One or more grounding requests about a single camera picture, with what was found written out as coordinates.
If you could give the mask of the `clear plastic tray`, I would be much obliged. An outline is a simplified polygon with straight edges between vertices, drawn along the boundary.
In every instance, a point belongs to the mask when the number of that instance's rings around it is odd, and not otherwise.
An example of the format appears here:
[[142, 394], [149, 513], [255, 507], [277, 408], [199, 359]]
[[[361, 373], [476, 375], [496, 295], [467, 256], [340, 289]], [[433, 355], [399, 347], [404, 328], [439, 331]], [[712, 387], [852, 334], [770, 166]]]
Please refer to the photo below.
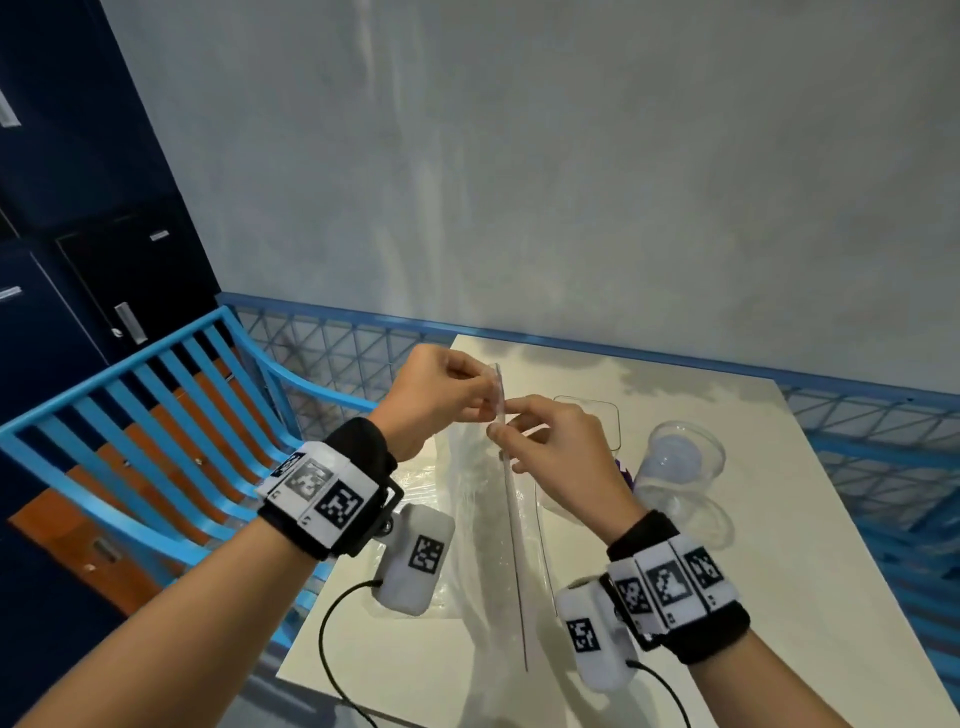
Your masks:
[[[613, 467], [617, 469], [617, 477], [623, 483], [622, 489], [629, 493], [632, 488], [631, 477], [618, 460], [619, 431], [616, 407], [608, 402], [597, 402], [566, 394], [553, 396], [550, 401], [557, 406], [574, 407], [580, 410], [584, 417], [593, 418], [596, 421], [596, 427], [599, 428], [602, 436], [604, 452], [609, 461], [614, 464]], [[576, 524], [578, 528], [586, 527], [582, 517], [570, 510], [566, 500], [558, 499], [553, 491], [545, 490], [543, 483], [534, 476], [532, 479], [536, 484], [537, 497], [542, 508], [570, 524]]]

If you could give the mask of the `orange wooden drawer unit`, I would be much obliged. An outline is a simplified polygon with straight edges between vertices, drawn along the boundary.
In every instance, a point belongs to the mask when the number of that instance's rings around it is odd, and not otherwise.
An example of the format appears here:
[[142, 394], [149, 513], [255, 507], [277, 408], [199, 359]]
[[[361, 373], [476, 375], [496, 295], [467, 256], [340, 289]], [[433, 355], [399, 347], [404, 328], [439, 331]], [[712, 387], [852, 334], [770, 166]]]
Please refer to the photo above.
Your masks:
[[[134, 372], [30, 425], [23, 444], [105, 506], [175, 545], [212, 551], [254, 516], [254, 486], [282, 441], [238, 366], [216, 359], [179, 382], [166, 362]], [[49, 487], [10, 522], [122, 614], [137, 612], [188, 570]]]

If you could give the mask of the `blue slatted chair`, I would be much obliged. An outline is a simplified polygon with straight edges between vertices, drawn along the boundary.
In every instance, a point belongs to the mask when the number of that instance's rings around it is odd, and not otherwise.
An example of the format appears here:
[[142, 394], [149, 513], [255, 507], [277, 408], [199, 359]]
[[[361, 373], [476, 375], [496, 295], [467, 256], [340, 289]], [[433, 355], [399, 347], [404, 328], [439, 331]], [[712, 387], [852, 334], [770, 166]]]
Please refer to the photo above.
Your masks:
[[254, 516], [255, 483], [386, 393], [418, 338], [346, 313], [223, 306], [108, 365], [76, 324], [0, 335], [0, 523], [111, 617]]

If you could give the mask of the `clear plastic cup lid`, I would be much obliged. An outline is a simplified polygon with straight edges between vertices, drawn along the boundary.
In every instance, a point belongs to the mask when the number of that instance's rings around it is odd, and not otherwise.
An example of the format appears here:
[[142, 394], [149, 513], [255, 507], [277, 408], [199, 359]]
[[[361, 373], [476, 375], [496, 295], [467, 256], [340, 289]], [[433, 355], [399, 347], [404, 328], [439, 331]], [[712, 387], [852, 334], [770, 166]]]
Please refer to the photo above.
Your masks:
[[683, 533], [712, 551], [732, 546], [736, 527], [727, 512], [699, 491], [638, 486], [635, 496], [648, 509], [666, 515]]

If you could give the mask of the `person's left hand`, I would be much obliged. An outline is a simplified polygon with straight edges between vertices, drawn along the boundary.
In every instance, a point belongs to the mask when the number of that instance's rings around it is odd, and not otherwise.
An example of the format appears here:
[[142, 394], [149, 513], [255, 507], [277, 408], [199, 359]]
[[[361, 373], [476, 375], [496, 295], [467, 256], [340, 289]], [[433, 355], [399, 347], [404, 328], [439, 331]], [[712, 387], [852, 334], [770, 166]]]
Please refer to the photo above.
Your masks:
[[398, 462], [416, 456], [427, 440], [456, 423], [458, 391], [501, 392], [494, 369], [461, 350], [415, 345], [388, 393], [367, 419]]

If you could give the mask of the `dark blue cabinet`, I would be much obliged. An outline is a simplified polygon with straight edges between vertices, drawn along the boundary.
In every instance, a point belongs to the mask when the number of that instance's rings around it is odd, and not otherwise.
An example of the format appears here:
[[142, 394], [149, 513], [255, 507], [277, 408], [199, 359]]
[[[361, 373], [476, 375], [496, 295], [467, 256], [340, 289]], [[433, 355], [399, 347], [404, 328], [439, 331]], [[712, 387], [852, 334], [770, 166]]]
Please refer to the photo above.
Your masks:
[[219, 291], [101, 1], [0, 0], [0, 427]]

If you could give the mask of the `person's right forearm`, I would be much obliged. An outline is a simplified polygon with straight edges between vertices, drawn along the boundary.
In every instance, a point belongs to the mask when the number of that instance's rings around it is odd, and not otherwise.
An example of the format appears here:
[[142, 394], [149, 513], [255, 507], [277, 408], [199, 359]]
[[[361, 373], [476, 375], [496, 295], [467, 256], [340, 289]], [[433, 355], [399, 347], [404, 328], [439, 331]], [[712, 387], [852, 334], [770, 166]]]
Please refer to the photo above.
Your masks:
[[853, 728], [751, 629], [688, 670], [717, 728]]

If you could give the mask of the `person's left forearm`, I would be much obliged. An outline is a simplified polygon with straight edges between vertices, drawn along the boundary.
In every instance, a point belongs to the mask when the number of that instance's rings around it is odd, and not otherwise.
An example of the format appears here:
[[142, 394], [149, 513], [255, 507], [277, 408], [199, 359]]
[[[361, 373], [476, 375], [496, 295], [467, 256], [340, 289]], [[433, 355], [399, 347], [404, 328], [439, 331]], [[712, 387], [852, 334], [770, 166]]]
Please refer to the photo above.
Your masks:
[[215, 728], [329, 552], [256, 517], [74, 665], [14, 728]]

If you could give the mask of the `clear plastic zip bag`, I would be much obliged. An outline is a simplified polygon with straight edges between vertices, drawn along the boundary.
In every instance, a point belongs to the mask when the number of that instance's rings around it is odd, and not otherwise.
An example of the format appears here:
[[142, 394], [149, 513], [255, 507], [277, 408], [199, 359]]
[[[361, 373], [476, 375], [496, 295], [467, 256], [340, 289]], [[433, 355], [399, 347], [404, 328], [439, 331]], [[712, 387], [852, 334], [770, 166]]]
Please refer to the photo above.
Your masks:
[[541, 631], [555, 616], [538, 486], [513, 472], [483, 422], [438, 435], [438, 477], [455, 521], [442, 569], [457, 619], [437, 658], [454, 728], [537, 728], [550, 721], [552, 675]]

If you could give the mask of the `black wristband with marker tags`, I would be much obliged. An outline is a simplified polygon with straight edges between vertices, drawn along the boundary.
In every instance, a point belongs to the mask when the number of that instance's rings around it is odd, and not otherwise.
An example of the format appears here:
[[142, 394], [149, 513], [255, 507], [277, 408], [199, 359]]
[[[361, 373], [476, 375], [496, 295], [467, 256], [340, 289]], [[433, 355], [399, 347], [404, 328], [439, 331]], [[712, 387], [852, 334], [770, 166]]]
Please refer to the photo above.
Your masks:
[[355, 556], [404, 497], [381, 431], [352, 418], [322, 441], [305, 441], [257, 487], [256, 512], [317, 562]]
[[653, 641], [691, 667], [750, 630], [750, 615], [713, 556], [664, 513], [642, 516], [606, 554], [606, 574], [644, 650]]

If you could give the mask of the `blue metal mesh railing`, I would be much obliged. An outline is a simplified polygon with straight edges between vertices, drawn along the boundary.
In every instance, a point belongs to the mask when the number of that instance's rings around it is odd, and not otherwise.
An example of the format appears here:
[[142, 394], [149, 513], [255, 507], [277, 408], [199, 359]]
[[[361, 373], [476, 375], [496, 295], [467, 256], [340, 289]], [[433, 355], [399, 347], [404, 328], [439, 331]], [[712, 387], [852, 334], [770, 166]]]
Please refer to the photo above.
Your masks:
[[960, 394], [270, 297], [216, 300], [280, 366], [370, 402], [414, 344], [450, 346], [460, 334], [772, 381], [960, 705]]

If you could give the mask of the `person's right hand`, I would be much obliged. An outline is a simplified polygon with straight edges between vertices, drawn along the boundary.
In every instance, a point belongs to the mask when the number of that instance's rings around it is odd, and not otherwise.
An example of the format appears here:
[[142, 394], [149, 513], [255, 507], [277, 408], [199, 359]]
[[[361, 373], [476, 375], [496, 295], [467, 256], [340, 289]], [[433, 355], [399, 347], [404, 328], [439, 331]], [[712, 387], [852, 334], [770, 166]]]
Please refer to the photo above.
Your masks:
[[534, 426], [527, 432], [534, 444], [499, 447], [512, 471], [535, 477], [544, 490], [565, 500], [605, 545], [614, 544], [646, 514], [631, 491], [622, 489], [595, 419], [539, 394], [508, 399], [505, 409], [512, 416], [509, 422]]

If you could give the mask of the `clear plastic cup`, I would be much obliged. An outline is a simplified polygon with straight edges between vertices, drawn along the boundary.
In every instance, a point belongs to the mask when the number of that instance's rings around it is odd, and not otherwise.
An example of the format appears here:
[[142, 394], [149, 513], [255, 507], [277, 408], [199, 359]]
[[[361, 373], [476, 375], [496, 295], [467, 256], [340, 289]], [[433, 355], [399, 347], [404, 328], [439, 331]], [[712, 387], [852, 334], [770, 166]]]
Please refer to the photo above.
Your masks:
[[687, 522], [725, 470], [723, 443], [702, 426], [683, 420], [660, 423], [651, 432], [633, 480], [632, 493], [647, 509]]

